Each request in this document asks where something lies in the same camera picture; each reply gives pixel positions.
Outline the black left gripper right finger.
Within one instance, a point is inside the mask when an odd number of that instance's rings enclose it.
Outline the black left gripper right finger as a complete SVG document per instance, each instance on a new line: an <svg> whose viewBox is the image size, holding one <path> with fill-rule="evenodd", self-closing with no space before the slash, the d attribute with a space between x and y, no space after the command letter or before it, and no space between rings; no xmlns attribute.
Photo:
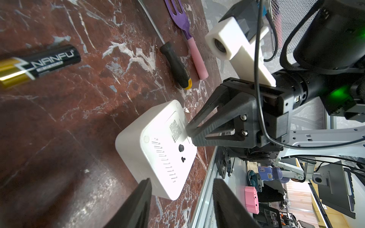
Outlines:
<svg viewBox="0 0 365 228"><path fill-rule="evenodd" d="M259 228L223 179L214 179L213 204L219 228Z"/></svg>

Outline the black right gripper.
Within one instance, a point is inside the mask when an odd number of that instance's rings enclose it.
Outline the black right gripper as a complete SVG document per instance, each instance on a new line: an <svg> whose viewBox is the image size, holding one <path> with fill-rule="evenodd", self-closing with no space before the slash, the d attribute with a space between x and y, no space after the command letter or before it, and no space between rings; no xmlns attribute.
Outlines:
<svg viewBox="0 0 365 228"><path fill-rule="evenodd" d="M276 87L255 85L242 79L224 80L203 108L187 125L187 133L195 146L227 146L262 148L272 145L260 126L259 111L268 135L282 144L289 142L293 111L308 100L306 71L274 73Z"/></svg>

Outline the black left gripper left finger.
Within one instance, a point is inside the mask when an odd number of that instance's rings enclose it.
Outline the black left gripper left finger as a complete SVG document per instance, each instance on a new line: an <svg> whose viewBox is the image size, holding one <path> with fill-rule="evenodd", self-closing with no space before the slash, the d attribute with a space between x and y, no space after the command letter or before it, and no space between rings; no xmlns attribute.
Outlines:
<svg viewBox="0 0 365 228"><path fill-rule="evenodd" d="M147 228L149 222L152 183L142 180L122 207L105 225L106 228Z"/></svg>

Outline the black handled screwdriver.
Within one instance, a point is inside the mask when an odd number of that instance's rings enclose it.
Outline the black handled screwdriver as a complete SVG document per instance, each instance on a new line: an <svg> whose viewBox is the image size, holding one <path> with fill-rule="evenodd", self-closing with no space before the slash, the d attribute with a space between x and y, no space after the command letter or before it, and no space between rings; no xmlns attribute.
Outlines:
<svg viewBox="0 0 365 228"><path fill-rule="evenodd" d="M152 17L150 16L146 6L144 5L142 0L137 0L139 5L141 6L144 14L146 15L148 21L150 22L151 26L153 27L154 31L156 32L158 38L160 39L162 46L160 47L161 53L166 57L172 75L175 79L175 81L181 86L181 88L185 90L191 89L193 83L192 80L185 68L185 66L182 64L178 56L176 55L176 52L170 42L165 42L160 31L158 30L157 26L155 25Z"/></svg>

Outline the black gold AA battery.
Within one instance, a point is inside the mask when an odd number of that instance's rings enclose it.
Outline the black gold AA battery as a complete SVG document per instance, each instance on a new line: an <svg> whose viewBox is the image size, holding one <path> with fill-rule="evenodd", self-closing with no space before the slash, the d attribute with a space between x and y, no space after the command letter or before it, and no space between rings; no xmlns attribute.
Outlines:
<svg viewBox="0 0 365 228"><path fill-rule="evenodd" d="M53 47L23 57L1 60L1 89L36 80L51 71L79 62L81 55L72 45Z"/></svg>

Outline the white battery cover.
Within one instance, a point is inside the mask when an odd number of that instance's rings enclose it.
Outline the white battery cover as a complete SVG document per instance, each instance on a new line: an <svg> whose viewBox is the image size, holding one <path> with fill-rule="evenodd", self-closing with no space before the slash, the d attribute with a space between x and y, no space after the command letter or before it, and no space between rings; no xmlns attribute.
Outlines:
<svg viewBox="0 0 365 228"><path fill-rule="evenodd" d="M168 135L174 144L191 144L191 139L188 137L184 118L182 119L177 111L175 111L166 121Z"/></svg>

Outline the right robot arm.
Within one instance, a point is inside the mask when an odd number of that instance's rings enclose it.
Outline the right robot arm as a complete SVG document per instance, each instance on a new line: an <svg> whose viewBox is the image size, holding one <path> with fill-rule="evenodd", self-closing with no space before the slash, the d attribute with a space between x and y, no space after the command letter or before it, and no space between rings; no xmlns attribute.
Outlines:
<svg viewBox="0 0 365 228"><path fill-rule="evenodd" d="M349 136L322 130L299 136L292 112L319 97L330 116L365 120L365 3L317 1L285 41L282 70L271 74L238 24L242 3L206 35L212 52L231 62L238 78L218 86L187 125L196 146L261 148L269 143L294 150L363 144L362 130Z"/></svg>

